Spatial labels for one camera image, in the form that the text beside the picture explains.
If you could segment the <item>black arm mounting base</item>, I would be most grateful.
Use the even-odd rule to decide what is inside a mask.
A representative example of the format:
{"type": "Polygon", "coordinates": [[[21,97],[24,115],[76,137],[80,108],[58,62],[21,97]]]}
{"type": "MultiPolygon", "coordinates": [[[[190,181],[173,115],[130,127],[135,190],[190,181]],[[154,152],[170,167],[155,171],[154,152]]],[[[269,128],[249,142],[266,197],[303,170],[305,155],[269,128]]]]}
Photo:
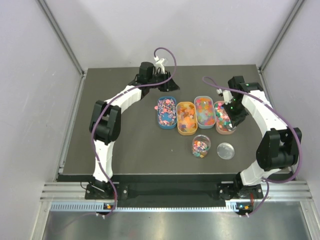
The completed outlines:
{"type": "Polygon", "coordinates": [[[119,200],[151,196],[204,196],[215,200],[263,198],[260,185],[236,192],[233,183],[224,182],[120,182],[116,183],[119,200]]]}

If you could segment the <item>clear plastic jar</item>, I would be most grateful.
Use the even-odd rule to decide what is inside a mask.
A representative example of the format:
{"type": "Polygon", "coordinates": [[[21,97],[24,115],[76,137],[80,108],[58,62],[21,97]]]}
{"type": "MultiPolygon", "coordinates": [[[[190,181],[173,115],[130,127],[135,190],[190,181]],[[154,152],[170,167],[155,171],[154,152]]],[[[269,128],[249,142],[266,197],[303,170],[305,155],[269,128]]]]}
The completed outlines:
{"type": "Polygon", "coordinates": [[[192,140],[191,151],[197,158],[204,158],[211,148],[211,140],[208,136],[199,134],[192,140]]]}

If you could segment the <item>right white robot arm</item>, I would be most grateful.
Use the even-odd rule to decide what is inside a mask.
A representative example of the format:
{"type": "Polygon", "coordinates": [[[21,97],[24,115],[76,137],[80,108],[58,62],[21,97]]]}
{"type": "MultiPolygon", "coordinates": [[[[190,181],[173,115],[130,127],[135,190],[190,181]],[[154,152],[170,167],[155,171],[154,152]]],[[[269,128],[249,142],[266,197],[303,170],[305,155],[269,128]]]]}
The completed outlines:
{"type": "Polygon", "coordinates": [[[256,190],[262,179],[298,162],[302,132],[297,127],[289,127],[275,113],[259,83],[246,83],[242,76],[234,76],[228,81],[228,87],[221,95],[231,126],[237,127],[251,115],[262,135],[255,161],[233,180],[234,195],[245,198],[256,190]]]}

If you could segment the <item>clear round jar lid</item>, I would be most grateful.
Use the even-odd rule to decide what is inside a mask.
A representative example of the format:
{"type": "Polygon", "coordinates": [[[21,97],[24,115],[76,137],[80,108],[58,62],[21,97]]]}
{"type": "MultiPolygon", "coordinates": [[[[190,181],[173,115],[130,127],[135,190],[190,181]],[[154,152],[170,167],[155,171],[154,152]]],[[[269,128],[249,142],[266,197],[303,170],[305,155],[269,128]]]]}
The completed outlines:
{"type": "Polygon", "coordinates": [[[234,147],[227,142],[222,142],[217,146],[217,154],[223,160],[231,160],[235,155],[234,147]]]}

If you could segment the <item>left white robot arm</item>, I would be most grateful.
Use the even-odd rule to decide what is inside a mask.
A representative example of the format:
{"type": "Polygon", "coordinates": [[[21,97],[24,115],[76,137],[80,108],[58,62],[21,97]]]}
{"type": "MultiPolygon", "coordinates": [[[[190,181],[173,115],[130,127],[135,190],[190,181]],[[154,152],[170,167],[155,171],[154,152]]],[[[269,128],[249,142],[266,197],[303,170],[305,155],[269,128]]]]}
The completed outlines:
{"type": "Polygon", "coordinates": [[[113,176],[112,158],[115,141],[121,133],[122,113],[142,100],[150,89],[173,92],[180,89],[169,71],[161,72],[151,62],[142,62],[135,78],[115,97],[94,104],[89,131],[95,157],[95,169],[90,184],[102,198],[109,198],[114,191],[110,180],[113,176]]]}

